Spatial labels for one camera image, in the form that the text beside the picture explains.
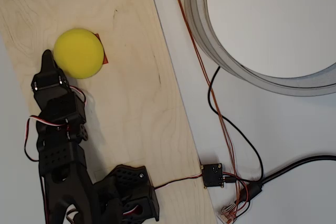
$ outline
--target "yellow foam ball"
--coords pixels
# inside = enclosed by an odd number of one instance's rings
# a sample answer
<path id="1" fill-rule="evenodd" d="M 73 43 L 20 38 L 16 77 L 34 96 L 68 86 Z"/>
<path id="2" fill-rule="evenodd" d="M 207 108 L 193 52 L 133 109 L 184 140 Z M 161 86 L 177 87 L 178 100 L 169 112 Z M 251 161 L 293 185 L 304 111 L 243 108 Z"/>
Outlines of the yellow foam ball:
<path id="1" fill-rule="evenodd" d="M 66 73 L 77 79 L 96 74 L 104 60 L 100 40 L 85 29 L 72 29 L 63 33 L 54 46 L 54 60 Z"/>

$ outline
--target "red object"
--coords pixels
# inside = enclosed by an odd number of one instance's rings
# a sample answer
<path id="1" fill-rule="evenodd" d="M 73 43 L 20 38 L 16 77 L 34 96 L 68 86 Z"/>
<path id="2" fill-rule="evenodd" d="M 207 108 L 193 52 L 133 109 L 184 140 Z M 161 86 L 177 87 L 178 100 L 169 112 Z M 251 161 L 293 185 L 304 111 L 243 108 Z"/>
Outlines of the red object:
<path id="1" fill-rule="evenodd" d="M 99 41 L 101 42 L 100 40 L 100 37 L 99 37 L 99 34 L 94 34 L 98 39 Z M 106 57 L 106 54 L 105 54 L 105 50 L 104 50 L 104 60 L 103 60 L 103 64 L 107 64 L 109 63 L 109 61 L 107 60 L 107 57 Z"/>

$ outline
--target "metal ring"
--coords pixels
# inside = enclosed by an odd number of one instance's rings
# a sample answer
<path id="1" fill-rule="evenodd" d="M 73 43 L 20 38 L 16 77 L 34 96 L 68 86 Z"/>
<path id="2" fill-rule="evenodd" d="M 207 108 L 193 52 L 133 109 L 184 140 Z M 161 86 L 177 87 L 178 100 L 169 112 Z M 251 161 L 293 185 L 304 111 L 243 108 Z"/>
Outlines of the metal ring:
<path id="1" fill-rule="evenodd" d="M 184 0 L 186 17 L 201 49 L 229 73 L 262 89 L 292 96 L 316 96 L 336 92 L 336 64 L 298 78 L 275 78 L 239 64 L 221 45 L 210 24 L 206 0 Z"/>

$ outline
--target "wood grain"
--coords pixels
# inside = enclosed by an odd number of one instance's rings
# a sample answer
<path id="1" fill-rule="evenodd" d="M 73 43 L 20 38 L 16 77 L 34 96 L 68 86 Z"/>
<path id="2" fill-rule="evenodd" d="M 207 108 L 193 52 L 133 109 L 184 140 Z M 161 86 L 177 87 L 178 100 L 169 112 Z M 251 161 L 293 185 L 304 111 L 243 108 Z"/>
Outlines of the wood grain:
<path id="1" fill-rule="evenodd" d="M 153 0 L 0 0 L 0 32 L 30 112 L 39 112 L 30 82 L 43 51 L 75 27 L 98 33 L 109 60 L 95 76 L 71 81 L 88 95 L 83 147 L 91 178 L 121 163 L 145 165 L 154 185 L 199 173 Z M 216 223 L 201 179 L 157 196 L 160 223 Z"/>

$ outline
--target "black robotic gripper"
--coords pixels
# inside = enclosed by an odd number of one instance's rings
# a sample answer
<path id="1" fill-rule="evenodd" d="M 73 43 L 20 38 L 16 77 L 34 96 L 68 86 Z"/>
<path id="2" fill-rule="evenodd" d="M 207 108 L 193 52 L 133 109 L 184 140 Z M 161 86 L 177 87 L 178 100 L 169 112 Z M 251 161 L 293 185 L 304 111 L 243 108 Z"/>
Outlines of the black robotic gripper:
<path id="1" fill-rule="evenodd" d="M 78 210 L 75 224 L 140 224 L 150 218 L 158 221 L 158 200 L 144 166 L 119 165 L 103 180 L 91 182 L 79 145 L 88 140 L 85 105 L 69 87 L 50 50 L 43 53 L 41 71 L 34 75 L 31 88 L 41 109 L 39 117 L 62 124 L 36 124 L 48 223 L 62 224 L 70 205 Z M 135 206 L 136 211 L 123 214 Z"/>

